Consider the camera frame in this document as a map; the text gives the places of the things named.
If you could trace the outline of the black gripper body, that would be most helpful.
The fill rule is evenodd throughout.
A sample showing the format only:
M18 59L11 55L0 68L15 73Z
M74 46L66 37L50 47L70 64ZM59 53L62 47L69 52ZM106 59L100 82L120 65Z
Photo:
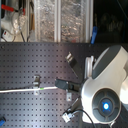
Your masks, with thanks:
M63 90L68 90L69 92L78 92L81 87L81 85L78 83L74 83L62 79L56 79L55 86Z

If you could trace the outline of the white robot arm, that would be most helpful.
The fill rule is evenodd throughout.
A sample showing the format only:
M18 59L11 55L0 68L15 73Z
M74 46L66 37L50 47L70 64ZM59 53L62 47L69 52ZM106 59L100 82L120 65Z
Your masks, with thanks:
M120 115L121 104L128 104L128 52L121 45L110 46L97 60L87 57L85 70L71 53L66 60L80 82L56 79L55 86L80 97L62 118L69 122L76 112L82 112L83 122L112 124Z

